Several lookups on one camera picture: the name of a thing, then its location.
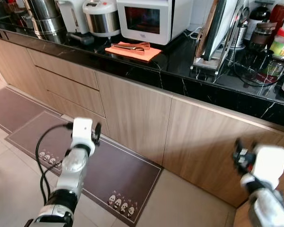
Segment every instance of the black marble countertop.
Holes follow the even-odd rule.
[[[199,67],[191,70],[195,42],[184,34],[166,46],[152,45],[162,52],[150,62],[106,52],[106,38],[96,38],[88,46],[75,40],[57,44],[38,39],[32,29],[0,23],[0,39],[284,126],[284,75],[273,85],[255,87],[226,64],[218,75]],[[120,41],[127,42],[121,35],[111,39]]]

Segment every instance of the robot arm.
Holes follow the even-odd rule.
[[[237,141],[233,159],[249,193],[249,219],[254,227],[284,227],[284,200],[276,187],[284,171],[284,148],[256,145],[252,153]]]
[[[41,208],[35,220],[25,227],[71,227],[74,212],[81,195],[88,159],[99,144],[101,125],[97,124],[95,136],[91,133],[92,120],[75,118],[72,143],[62,161],[62,173],[57,186]]]

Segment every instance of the microwave oven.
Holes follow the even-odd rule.
[[[190,23],[193,0],[117,0],[125,38],[166,45]]]

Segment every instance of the metal tongs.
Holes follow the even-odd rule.
[[[119,49],[123,51],[133,52],[139,55],[144,55],[146,50],[151,48],[150,43],[142,42],[139,44],[111,44],[111,47],[114,49]]]

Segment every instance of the orange napkin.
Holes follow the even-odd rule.
[[[144,51],[144,55],[139,55],[137,53],[131,53],[129,51],[123,51],[123,50],[114,49],[111,47],[105,48],[105,50],[111,53],[116,53],[116,54],[123,55],[123,56],[137,58],[143,61],[150,61],[154,56],[156,56],[158,53],[162,51],[162,50],[158,50],[155,48],[150,48],[149,50]]]

